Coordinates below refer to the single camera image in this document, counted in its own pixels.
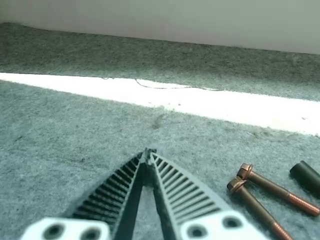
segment bolt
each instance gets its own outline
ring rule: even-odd
[[[250,209],[257,215],[258,219],[262,220],[268,228],[274,232],[281,240],[293,240],[289,233],[274,219],[274,217],[265,209],[265,207],[246,189],[240,177],[232,179],[227,188],[231,194],[239,194],[244,201],[249,205]]]
[[[254,166],[251,164],[243,163],[241,168],[239,169],[237,175],[241,177],[243,180],[250,180],[253,183],[259,185],[260,187],[270,191],[271,193],[277,195],[279,198],[284,199],[296,207],[304,210],[305,212],[313,215],[319,216],[320,215],[320,208],[313,205],[310,202],[298,197],[294,193],[288,191],[287,189],[283,188],[275,184],[274,182],[270,181],[269,179],[259,175],[258,173],[252,170]]]

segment hex bolt head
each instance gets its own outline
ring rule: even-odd
[[[239,176],[236,176],[234,179],[232,179],[228,184],[227,188],[230,191],[231,194],[237,191],[238,188],[240,188],[246,180],[242,180]]]
[[[243,180],[247,179],[250,176],[253,167],[254,166],[252,164],[243,163],[236,175],[241,177]]]

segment white wall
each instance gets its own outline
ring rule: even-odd
[[[5,21],[5,1],[6,0],[0,0],[0,24]]]
[[[320,54],[319,0],[0,1],[42,29]]]

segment gray carpet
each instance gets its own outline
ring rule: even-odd
[[[320,55],[46,31],[12,23],[0,24],[0,35],[2,73],[137,78],[320,101]],[[270,239],[276,238],[227,192],[226,184],[241,163],[255,164],[257,172],[320,205],[288,174],[300,160],[320,172],[317,136],[0,81],[0,239],[17,239],[32,222],[59,215],[86,188],[152,144]],[[294,239],[319,239],[319,218],[248,187]],[[142,193],[134,239],[163,239],[148,188]]]

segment floor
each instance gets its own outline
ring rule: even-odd
[[[0,73],[142,79],[320,102],[320,55],[47,31],[13,23],[0,24],[0,34]],[[270,239],[276,238],[227,191],[243,162],[320,205],[289,177],[300,160],[320,172],[318,134],[0,80],[0,239],[18,239],[32,222],[58,216],[97,180],[150,145],[163,149],[166,158],[207,184]],[[318,239],[319,217],[253,184],[248,188],[295,239]],[[134,239],[163,239],[148,188],[142,192]]]

